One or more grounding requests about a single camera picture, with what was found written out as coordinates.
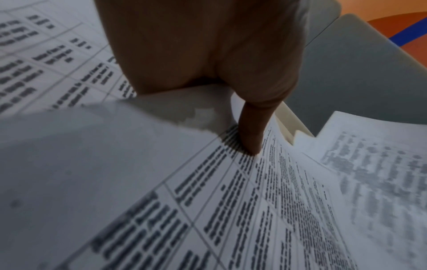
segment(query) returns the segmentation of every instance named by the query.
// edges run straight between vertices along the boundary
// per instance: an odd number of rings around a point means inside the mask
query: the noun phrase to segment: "paper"
[[[317,138],[299,133],[294,145],[339,174],[351,222],[385,261],[427,268],[427,126],[335,112]]]
[[[244,154],[241,108],[210,86],[27,116],[104,121],[0,145],[0,268],[357,269],[328,177],[274,118],[262,153]]]
[[[94,3],[0,3],[0,117],[135,97]]]

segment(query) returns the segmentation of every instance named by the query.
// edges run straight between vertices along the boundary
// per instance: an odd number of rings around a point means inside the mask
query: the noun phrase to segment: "paper sheet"
[[[242,100],[229,93],[27,116],[22,129],[79,111],[103,121],[0,145],[0,268],[357,269],[329,172],[294,153],[274,118],[262,153],[245,155],[230,121]]]
[[[135,97],[91,0],[0,3],[0,117]]]
[[[339,174],[351,222],[383,251],[373,260],[427,269],[427,126],[335,112],[294,146]]]

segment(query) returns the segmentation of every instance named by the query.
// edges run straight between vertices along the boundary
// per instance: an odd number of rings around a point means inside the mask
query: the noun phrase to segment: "hand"
[[[243,145],[295,88],[306,0],[95,0],[116,59],[138,94],[222,80],[244,99]]]

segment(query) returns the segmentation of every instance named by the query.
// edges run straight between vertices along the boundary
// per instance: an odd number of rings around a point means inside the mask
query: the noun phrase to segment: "white paper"
[[[427,126],[335,112],[294,146],[339,174],[351,222],[377,247],[373,262],[427,268]]]
[[[230,95],[199,87],[14,122],[101,119],[0,144],[0,269],[357,269],[334,176],[274,118],[262,152],[244,154]]]
[[[1,1],[0,118],[135,96],[92,0]]]

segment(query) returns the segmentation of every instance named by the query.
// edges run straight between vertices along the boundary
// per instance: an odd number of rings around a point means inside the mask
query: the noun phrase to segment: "blue stripe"
[[[425,34],[427,34],[427,18],[424,18],[421,21],[416,22],[408,28],[395,34],[390,38],[390,40],[401,47],[406,43],[416,40],[420,36],[424,36]]]

